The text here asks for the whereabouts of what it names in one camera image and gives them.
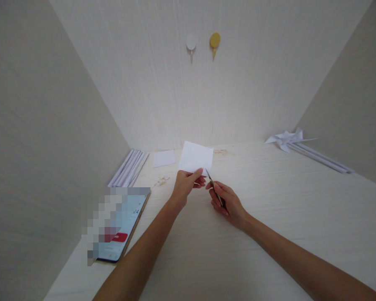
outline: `paper stick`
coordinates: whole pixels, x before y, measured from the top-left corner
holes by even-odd
[[[116,187],[121,187],[121,185],[124,183],[125,179],[128,177],[128,175],[129,175],[129,173],[131,171],[131,168],[133,167],[133,165],[135,164],[135,162],[138,160],[138,158],[139,158],[140,155],[141,155],[141,151],[137,150],[137,152],[135,153],[134,157],[130,160],[130,162],[125,167],[124,172],[122,172],[122,177],[120,178],[120,180],[115,185]]]
[[[340,164],[340,163],[338,163],[338,162],[336,162],[336,161],[334,161],[334,160],[332,160],[332,159],[326,157],[325,155],[323,155],[323,154],[321,154],[321,153],[315,151],[314,149],[312,149],[312,148],[310,148],[310,147],[308,147],[308,146],[306,146],[306,145],[304,145],[304,144],[302,144],[302,143],[296,143],[296,145],[299,146],[299,147],[301,147],[301,148],[303,148],[303,149],[305,149],[306,151],[309,151],[309,152],[311,152],[311,153],[313,153],[313,154],[315,154],[315,155],[317,155],[317,156],[319,156],[319,157],[322,157],[323,159],[325,159],[325,160],[327,160],[327,161],[329,161],[329,162],[331,162],[331,163],[333,163],[333,164],[336,164],[336,165],[338,165],[338,166],[340,166],[340,167],[346,169],[346,170],[348,171],[348,173],[354,173],[354,172],[355,172],[355,171],[352,170],[351,168],[348,168],[347,166],[345,166],[345,165],[343,165],[343,164]]]
[[[117,183],[120,181],[121,177],[124,175],[125,169],[128,167],[128,165],[130,164],[132,158],[135,156],[136,153],[137,153],[137,150],[132,150],[132,154],[131,154],[130,158],[128,159],[126,165],[124,166],[124,168],[123,168],[123,170],[121,171],[121,173],[120,173],[120,175],[118,176],[118,178],[114,181],[112,187],[117,187]]]
[[[110,181],[110,183],[107,185],[107,187],[111,187],[113,185],[113,183],[116,181],[116,179],[118,178],[118,176],[120,175],[122,169],[124,168],[124,166],[127,164],[128,162],[128,159],[131,157],[131,154],[133,153],[134,151],[131,150],[130,153],[128,154],[128,156],[125,158],[124,162],[121,164],[120,168],[117,170],[116,174],[114,175],[114,177],[112,178],[112,180]]]
[[[327,166],[329,166],[330,168],[336,170],[336,171],[339,171],[341,173],[347,173],[347,171],[335,164],[332,164],[331,162],[329,161],[326,161],[320,157],[317,157],[316,155],[312,154],[311,152],[307,151],[307,150],[304,150],[303,148],[300,148],[299,146],[295,145],[295,144],[292,144],[291,142],[287,143],[287,145],[292,148],[292,149],[295,149],[296,151],[299,151],[299,152],[302,152],[303,154],[307,155],[308,157],[311,157],[312,159],[316,160],[316,161],[319,161]]]
[[[131,182],[131,179],[133,178],[133,176],[135,175],[135,171],[137,170],[137,167],[139,165],[139,163],[141,163],[141,160],[143,159],[143,157],[145,156],[146,153],[142,152],[138,158],[138,160],[135,162],[135,164],[132,166],[132,169],[130,171],[130,173],[128,174],[128,177],[125,179],[124,183],[121,185],[121,187],[128,187],[128,185],[130,184]]]
[[[149,153],[147,153],[147,154],[145,155],[145,157],[143,158],[143,160],[142,160],[142,165],[139,167],[138,171],[136,172],[135,176],[132,178],[131,183],[128,185],[128,187],[133,187],[133,186],[134,186],[135,181],[137,180],[138,175],[139,175],[139,173],[141,172],[141,169],[142,169],[142,167],[144,166],[144,164],[145,164],[146,159],[148,158],[148,156],[149,156]]]

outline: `white wall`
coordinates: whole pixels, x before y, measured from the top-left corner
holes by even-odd
[[[376,0],[299,122],[309,145],[376,183]]]
[[[371,0],[50,2],[130,147],[150,151],[293,129]]]
[[[129,152],[47,0],[0,1],[0,300],[42,300]]]

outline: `white paper square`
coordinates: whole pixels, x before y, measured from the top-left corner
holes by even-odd
[[[198,168],[203,168],[202,175],[207,176],[212,168],[213,149],[185,141],[183,153],[181,154],[179,170],[195,172]]]
[[[175,163],[174,150],[155,153],[153,156],[153,168]]]

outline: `white table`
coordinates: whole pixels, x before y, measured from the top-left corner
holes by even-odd
[[[152,168],[135,187],[153,186],[131,248],[167,201],[177,163]],[[228,184],[257,219],[376,290],[376,184],[343,175],[262,142],[215,146],[211,176]],[[114,265],[87,267],[81,241],[45,300],[91,300]],[[214,212],[194,189],[176,219],[141,300],[311,300],[262,248]]]

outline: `scissors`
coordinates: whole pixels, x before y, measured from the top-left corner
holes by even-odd
[[[206,168],[205,168],[205,170],[206,170],[206,172],[207,172],[207,174],[208,174],[208,177],[209,177],[209,180],[210,180],[210,184],[211,184],[212,187],[213,187],[214,194],[215,194],[216,197],[219,199],[221,206],[222,206],[223,208],[227,209],[227,208],[226,208],[226,201],[225,201],[223,198],[221,198],[221,197],[218,196],[218,194],[216,193],[216,190],[214,190],[214,183],[213,183],[213,180],[212,180],[212,178],[210,177],[210,174],[209,174],[208,170],[207,170]]]

